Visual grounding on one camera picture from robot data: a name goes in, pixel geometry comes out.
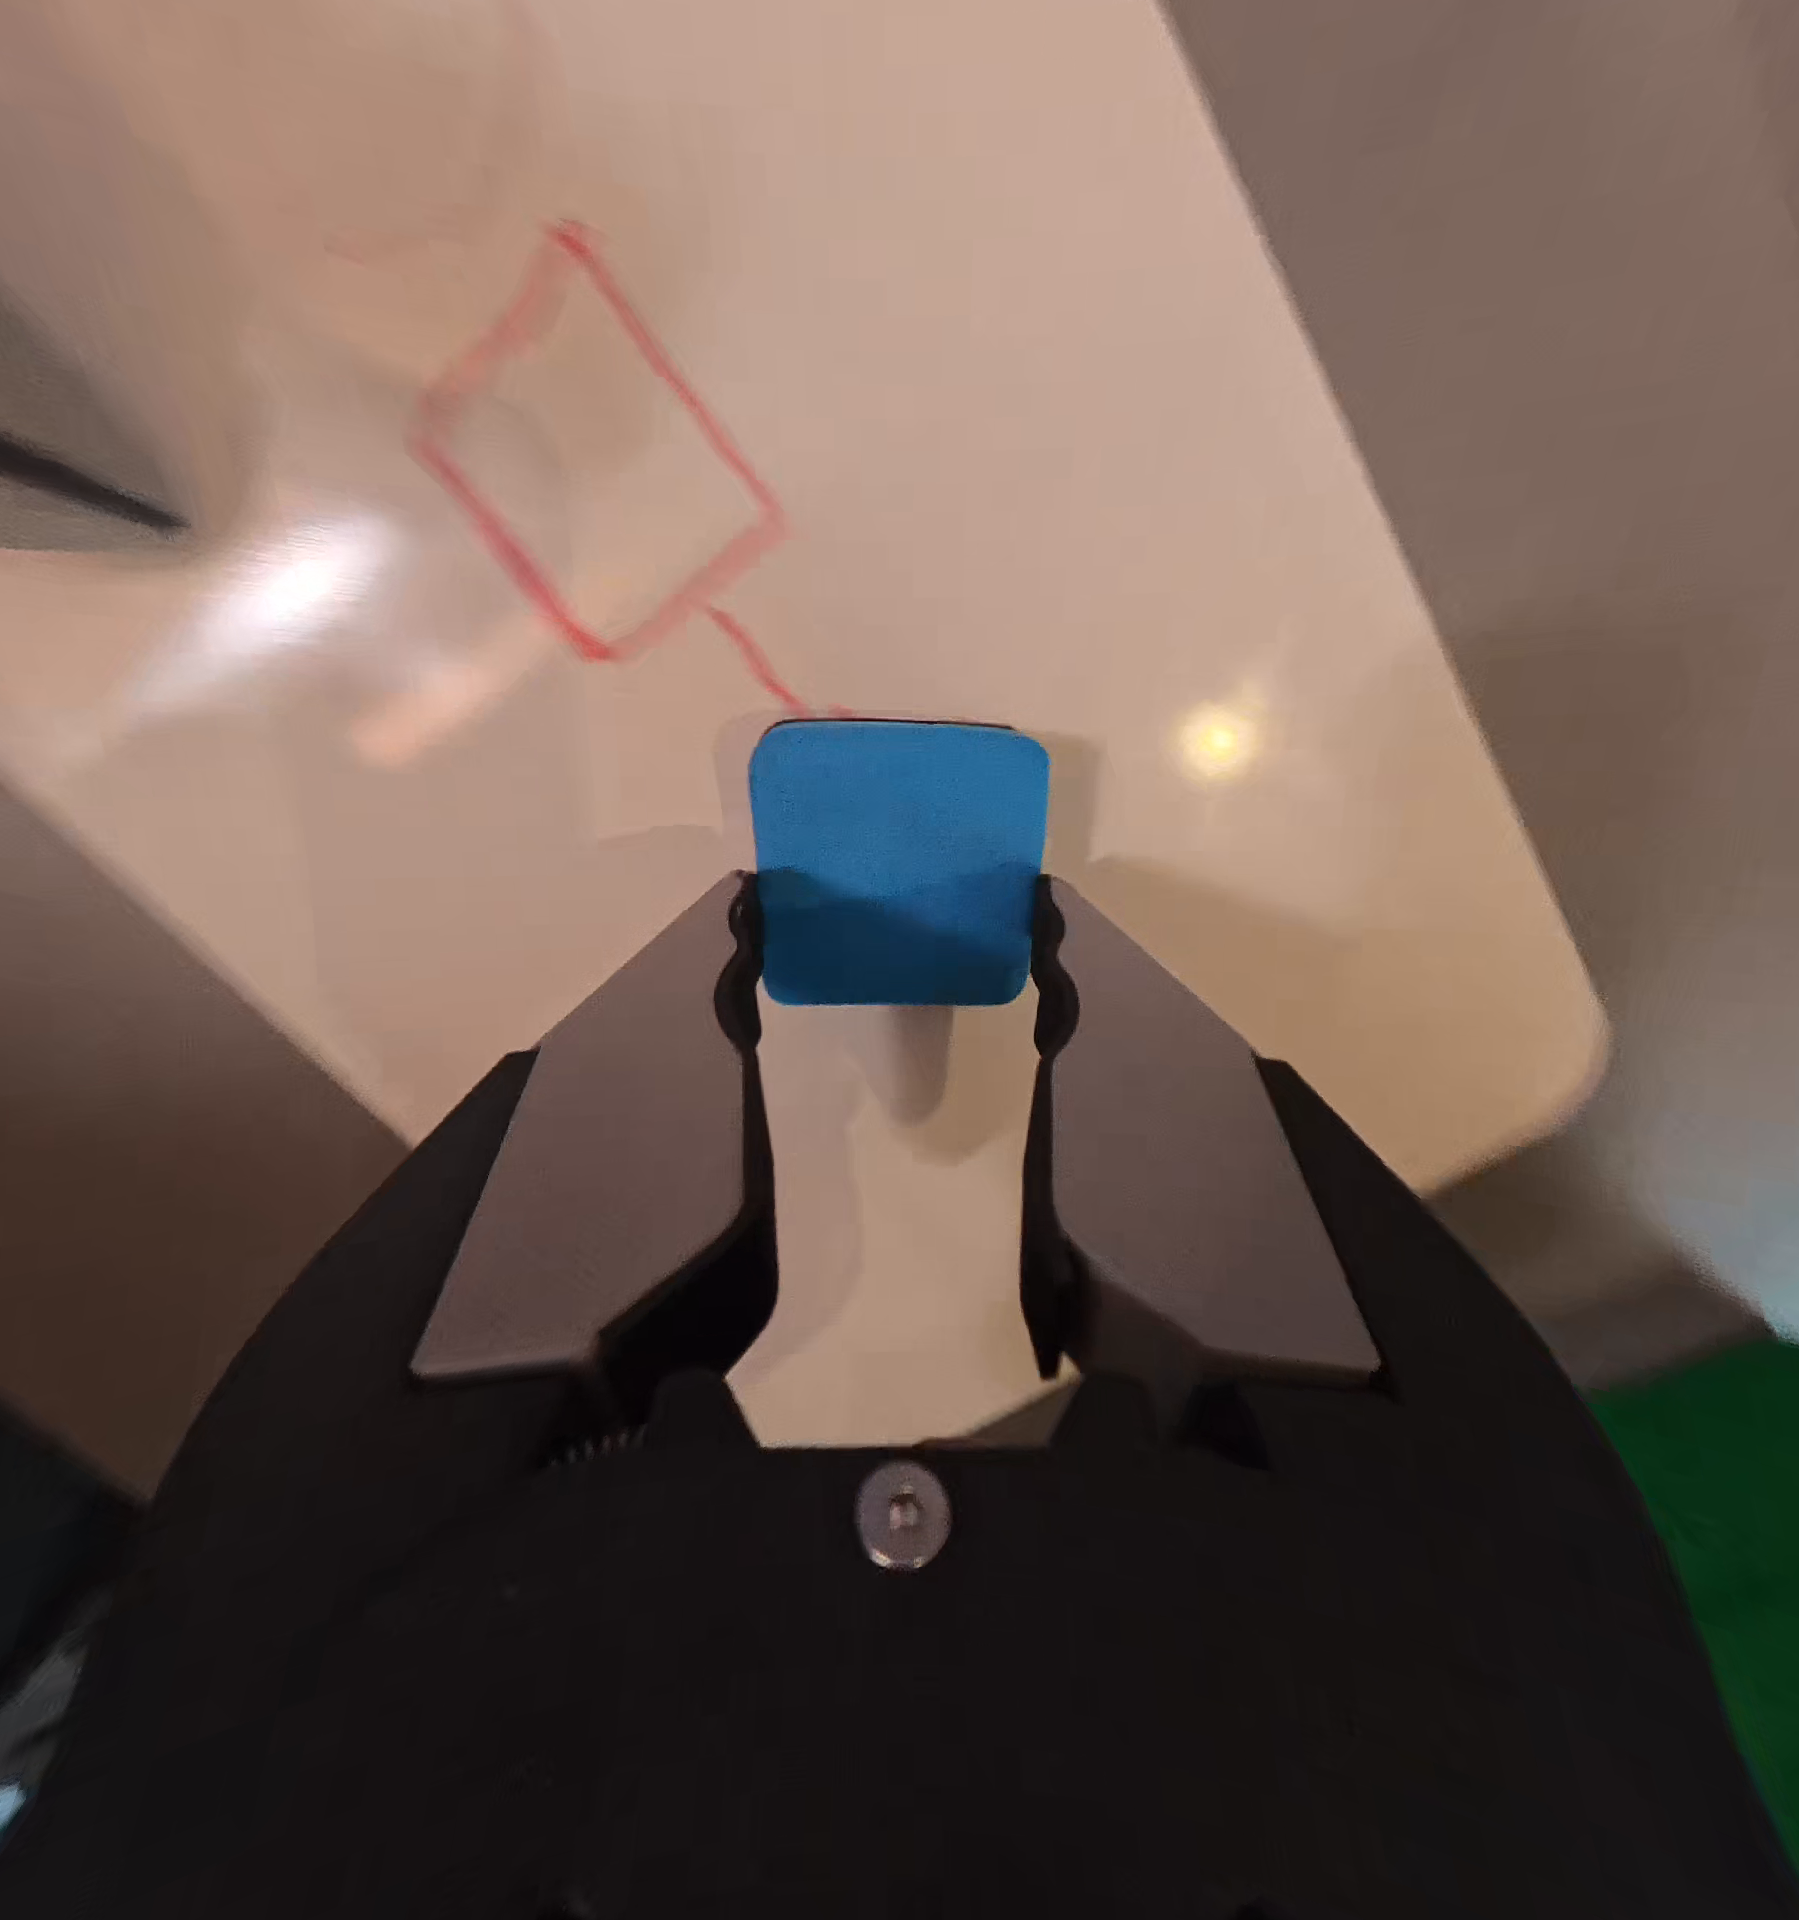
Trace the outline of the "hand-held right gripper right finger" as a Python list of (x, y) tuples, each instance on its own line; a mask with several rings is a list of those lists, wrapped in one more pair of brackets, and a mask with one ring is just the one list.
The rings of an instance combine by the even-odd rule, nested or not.
[(1378, 1344), (1248, 1039), (1054, 875), (1032, 983), (1018, 1298), (1040, 1375), (1370, 1386)]

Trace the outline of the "blue whiteboard eraser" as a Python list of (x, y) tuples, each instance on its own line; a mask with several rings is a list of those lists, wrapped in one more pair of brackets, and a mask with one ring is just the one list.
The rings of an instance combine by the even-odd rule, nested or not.
[(1032, 972), (1052, 755), (1006, 726), (800, 717), (749, 766), (766, 993), (988, 1008)]

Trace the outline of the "green plastic bin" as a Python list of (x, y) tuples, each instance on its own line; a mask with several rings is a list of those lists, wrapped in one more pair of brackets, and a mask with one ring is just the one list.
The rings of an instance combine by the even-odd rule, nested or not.
[(1590, 1404), (1662, 1533), (1799, 1869), (1799, 1345), (1740, 1344)]

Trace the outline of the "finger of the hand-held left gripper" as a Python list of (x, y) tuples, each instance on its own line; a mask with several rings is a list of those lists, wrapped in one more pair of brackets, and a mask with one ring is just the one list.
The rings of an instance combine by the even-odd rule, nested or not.
[(127, 551), (185, 537), (185, 516), (29, 446), (0, 446), (0, 549)]
[(151, 450), (123, 425), (93, 380), (0, 291), (0, 447), (31, 447), (189, 516)]

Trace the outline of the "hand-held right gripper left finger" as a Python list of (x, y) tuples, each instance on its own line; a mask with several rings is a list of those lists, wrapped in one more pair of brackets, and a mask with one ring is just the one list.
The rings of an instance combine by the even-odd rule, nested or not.
[(551, 1027), (419, 1379), (733, 1373), (776, 1308), (762, 967), (733, 872)]

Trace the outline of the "white whiteboard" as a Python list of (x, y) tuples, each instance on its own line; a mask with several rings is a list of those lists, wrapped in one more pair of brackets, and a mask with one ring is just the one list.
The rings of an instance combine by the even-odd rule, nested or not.
[(0, 547), (0, 1397), (131, 1487), (780, 711), (1038, 735), (1414, 1187), (1604, 1067), (1158, 4), (0, 4), (0, 291), (189, 516)]

